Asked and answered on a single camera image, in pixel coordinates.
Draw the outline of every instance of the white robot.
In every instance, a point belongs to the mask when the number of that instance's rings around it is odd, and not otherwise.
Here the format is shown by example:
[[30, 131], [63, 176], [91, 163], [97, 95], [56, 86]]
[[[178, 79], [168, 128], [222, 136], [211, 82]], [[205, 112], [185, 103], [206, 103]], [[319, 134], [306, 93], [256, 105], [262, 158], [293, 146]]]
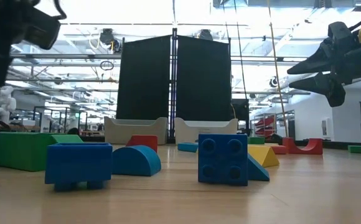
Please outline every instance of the white robot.
[[9, 124], [9, 115], [16, 109], [16, 99], [12, 97], [13, 87], [2, 86], [0, 89], [0, 120]]

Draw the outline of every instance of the black divider screen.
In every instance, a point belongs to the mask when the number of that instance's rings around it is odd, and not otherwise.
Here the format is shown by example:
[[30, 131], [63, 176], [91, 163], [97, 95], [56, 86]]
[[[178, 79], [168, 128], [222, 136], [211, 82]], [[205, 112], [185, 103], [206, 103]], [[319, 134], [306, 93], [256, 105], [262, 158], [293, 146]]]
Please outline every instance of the black divider screen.
[[228, 44], [178, 36], [176, 116], [228, 121], [232, 98]]
[[125, 43], [118, 87], [118, 119], [168, 117], [171, 37]]

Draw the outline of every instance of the blue half-cylinder block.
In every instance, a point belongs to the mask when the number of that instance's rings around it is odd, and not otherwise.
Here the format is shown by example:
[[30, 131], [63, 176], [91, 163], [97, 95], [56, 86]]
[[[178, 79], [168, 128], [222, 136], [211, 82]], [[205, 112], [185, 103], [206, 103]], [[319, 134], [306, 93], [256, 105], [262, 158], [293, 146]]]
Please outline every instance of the blue half-cylinder block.
[[252, 156], [248, 155], [248, 180], [269, 181], [268, 171]]
[[150, 177], [160, 170], [160, 158], [150, 147], [127, 146], [113, 152], [112, 174]]
[[247, 186], [247, 162], [247, 135], [199, 135], [199, 182]]
[[199, 147], [198, 143], [179, 143], [178, 150], [185, 152], [197, 152], [197, 148]]
[[79, 182], [89, 189], [103, 188], [111, 179], [109, 143], [59, 143], [48, 146], [45, 184], [55, 184], [55, 190], [72, 190]]

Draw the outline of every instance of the yellow block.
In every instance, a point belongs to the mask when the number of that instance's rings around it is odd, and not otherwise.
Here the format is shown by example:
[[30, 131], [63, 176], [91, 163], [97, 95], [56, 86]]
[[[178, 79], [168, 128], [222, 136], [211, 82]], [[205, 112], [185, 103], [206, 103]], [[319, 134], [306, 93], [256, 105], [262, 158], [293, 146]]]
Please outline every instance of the yellow block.
[[279, 165], [279, 160], [270, 146], [248, 145], [248, 153], [263, 167]]

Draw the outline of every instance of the red block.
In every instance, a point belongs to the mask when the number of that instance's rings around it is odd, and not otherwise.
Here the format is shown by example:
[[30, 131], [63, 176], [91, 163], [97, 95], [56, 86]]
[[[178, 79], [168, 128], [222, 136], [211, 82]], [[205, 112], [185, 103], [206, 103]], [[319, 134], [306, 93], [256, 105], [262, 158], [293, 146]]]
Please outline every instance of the red block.
[[126, 143], [126, 146], [148, 146], [157, 152], [158, 138], [153, 135], [132, 135], [131, 139]]
[[275, 154], [287, 154], [288, 150], [286, 146], [270, 146]]
[[293, 138], [283, 138], [283, 145], [290, 154], [323, 155], [323, 139], [309, 139], [307, 146], [300, 149]]

